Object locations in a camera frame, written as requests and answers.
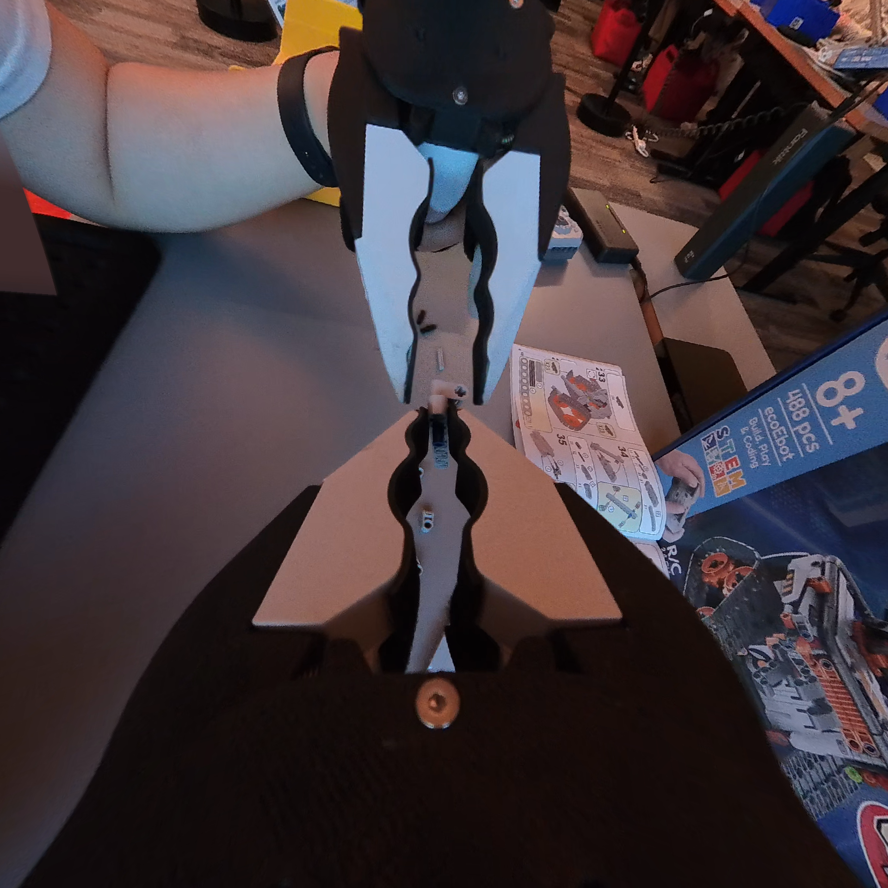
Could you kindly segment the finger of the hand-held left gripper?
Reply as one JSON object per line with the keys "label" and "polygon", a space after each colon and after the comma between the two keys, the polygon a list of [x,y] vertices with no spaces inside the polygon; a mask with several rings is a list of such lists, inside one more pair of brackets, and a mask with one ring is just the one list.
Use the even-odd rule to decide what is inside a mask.
{"label": "finger of the hand-held left gripper", "polygon": [[420,272],[416,234],[429,204],[433,170],[400,129],[365,129],[361,236],[354,246],[386,372],[411,401],[417,328],[412,302]]}
{"label": "finger of the hand-held left gripper", "polygon": [[469,279],[478,328],[472,345],[472,399],[490,400],[503,374],[537,279],[540,157],[511,151],[470,186],[466,233],[475,247]]}

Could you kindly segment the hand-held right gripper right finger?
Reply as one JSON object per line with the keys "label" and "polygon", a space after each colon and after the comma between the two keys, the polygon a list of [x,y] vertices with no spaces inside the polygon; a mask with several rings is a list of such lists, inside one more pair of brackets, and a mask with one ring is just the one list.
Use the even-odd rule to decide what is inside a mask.
{"label": "hand-held right gripper right finger", "polygon": [[450,598],[459,672],[497,671],[526,638],[618,624],[622,613],[554,482],[468,410],[448,411],[468,518]]}

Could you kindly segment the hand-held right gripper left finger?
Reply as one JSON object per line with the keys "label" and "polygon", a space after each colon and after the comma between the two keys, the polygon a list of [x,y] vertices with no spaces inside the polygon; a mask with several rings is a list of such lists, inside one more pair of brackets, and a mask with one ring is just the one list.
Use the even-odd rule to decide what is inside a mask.
{"label": "hand-held right gripper left finger", "polygon": [[321,483],[253,616],[258,629],[312,630],[355,642],[373,672],[395,630],[391,595],[416,570],[406,515],[421,484],[412,410]]}

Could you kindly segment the person's left forearm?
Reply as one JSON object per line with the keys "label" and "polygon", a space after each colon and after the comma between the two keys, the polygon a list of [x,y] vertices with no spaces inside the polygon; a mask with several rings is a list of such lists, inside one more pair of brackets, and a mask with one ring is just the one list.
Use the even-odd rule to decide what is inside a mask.
{"label": "person's left forearm", "polygon": [[275,208],[235,203],[235,150],[221,147],[231,71],[111,65],[46,6],[47,76],[1,124],[25,188],[94,223],[157,232],[220,228]]}

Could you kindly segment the grey desk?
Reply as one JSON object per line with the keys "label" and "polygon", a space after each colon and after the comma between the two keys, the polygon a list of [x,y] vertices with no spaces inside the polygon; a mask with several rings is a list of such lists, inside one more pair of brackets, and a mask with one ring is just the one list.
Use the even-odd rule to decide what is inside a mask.
{"label": "grey desk", "polygon": [[667,339],[709,346],[731,354],[746,391],[775,374],[758,333],[729,279],[687,285],[674,256],[696,233],[693,226],[626,205],[616,215],[638,245],[660,330]]}
{"label": "grey desk", "polygon": [[297,201],[161,251],[2,546],[2,886],[194,597],[405,413],[337,210]]}

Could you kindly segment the grey toy control hub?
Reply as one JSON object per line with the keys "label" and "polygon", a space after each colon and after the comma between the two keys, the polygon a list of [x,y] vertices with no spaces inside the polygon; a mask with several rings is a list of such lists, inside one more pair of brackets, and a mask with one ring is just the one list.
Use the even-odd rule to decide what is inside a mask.
{"label": "grey toy control hub", "polygon": [[582,228],[571,218],[567,208],[561,205],[542,262],[550,265],[564,264],[571,260],[582,243]]}

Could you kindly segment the black power adapter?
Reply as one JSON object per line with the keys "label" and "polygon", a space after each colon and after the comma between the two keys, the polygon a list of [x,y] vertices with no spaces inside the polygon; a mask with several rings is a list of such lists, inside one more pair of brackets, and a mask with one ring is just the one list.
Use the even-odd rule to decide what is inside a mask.
{"label": "black power adapter", "polygon": [[581,229],[595,261],[607,265],[633,264],[638,257],[638,245],[604,194],[570,187],[563,205]]}

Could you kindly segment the white instruction booklet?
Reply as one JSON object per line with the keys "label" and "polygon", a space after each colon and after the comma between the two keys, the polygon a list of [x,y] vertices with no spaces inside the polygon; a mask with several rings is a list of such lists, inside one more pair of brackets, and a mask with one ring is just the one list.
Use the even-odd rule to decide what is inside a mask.
{"label": "white instruction booklet", "polygon": [[623,370],[515,344],[510,385],[516,448],[668,574],[659,546],[667,517],[664,492]]}

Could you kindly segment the black wristband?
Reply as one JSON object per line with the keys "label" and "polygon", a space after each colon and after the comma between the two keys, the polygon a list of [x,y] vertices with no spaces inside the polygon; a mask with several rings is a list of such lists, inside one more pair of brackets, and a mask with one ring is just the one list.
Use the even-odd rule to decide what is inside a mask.
{"label": "black wristband", "polygon": [[325,46],[286,59],[277,80],[277,103],[284,135],[296,160],[319,187],[338,187],[334,164],[315,136],[305,101],[305,69],[315,56],[334,51]]}

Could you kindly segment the yellow storage bin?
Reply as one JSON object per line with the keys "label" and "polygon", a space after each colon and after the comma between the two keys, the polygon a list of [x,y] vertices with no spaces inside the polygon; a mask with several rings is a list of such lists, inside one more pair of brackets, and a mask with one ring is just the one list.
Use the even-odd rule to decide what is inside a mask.
{"label": "yellow storage bin", "polygon": [[276,94],[281,65],[309,50],[332,46],[334,51],[313,57],[305,69],[305,101],[315,136],[327,149],[327,103],[339,62],[340,28],[361,28],[358,2],[291,1],[283,15],[281,50],[267,68],[225,74],[225,99],[234,102],[223,112],[221,147],[235,150],[228,174],[238,207],[268,209],[296,198],[338,206],[338,187],[319,187],[309,179],[288,144]]}

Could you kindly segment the black round stand base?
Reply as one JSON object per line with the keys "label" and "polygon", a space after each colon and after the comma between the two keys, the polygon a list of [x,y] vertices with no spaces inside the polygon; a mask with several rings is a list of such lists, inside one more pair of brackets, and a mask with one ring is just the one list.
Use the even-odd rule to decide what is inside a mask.
{"label": "black round stand base", "polygon": [[597,93],[586,93],[576,108],[583,126],[602,136],[622,138],[633,125],[630,112],[615,100]]}

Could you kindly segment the red bag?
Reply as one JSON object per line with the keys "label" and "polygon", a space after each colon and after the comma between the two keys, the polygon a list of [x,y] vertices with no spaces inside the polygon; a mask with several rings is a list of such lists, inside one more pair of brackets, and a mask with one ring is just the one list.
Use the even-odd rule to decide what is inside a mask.
{"label": "red bag", "polygon": [[605,1],[592,29],[592,54],[621,67],[641,33],[643,19],[630,1]]}
{"label": "red bag", "polygon": [[647,112],[672,123],[693,122],[715,92],[719,68],[718,59],[701,50],[661,50],[641,86]]}
{"label": "red bag", "polygon": [[[736,190],[758,163],[759,156],[752,154],[721,186],[716,190],[719,198],[725,201]],[[789,223],[802,207],[810,200],[814,193],[814,182],[805,183],[783,206],[777,210],[763,225],[758,228],[757,234],[766,237],[775,237]]]}

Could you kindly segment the blue robot kit box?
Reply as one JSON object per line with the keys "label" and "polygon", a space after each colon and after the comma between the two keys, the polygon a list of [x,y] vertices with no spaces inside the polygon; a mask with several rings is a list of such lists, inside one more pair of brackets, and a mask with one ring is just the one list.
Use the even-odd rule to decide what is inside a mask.
{"label": "blue robot kit box", "polygon": [[781,769],[863,886],[886,886],[886,314],[658,455],[681,513],[660,548]]}

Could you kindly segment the wooden workbench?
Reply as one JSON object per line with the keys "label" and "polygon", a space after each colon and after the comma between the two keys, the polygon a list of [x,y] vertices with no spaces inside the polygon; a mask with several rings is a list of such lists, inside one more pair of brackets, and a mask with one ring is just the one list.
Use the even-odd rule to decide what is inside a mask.
{"label": "wooden workbench", "polygon": [[[841,101],[848,98],[849,92],[831,77],[829,71],[820,68],[805,49],[780,35],[778,30],[766,22],[748,2],[711,1],[710,3],[728,17],[741,20],[745,27],[758,34],[759,40],[768,45],[820,96],[821,104],[837,107]],[[859,105],[848,110],[845,120],[861,134],[878,142],[887,142],[886,119],[873,109],[869,99],[862,100]]]}

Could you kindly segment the blue storage bin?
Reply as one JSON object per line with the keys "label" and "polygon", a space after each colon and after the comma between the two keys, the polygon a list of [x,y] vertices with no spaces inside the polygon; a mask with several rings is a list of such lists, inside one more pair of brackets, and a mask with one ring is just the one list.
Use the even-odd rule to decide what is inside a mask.
{"label": "blue storage bin", "polygon": [[829,37],[840,18],[827,1],[756,1],[759,12],[774,28],[789,28],[813,41]]}

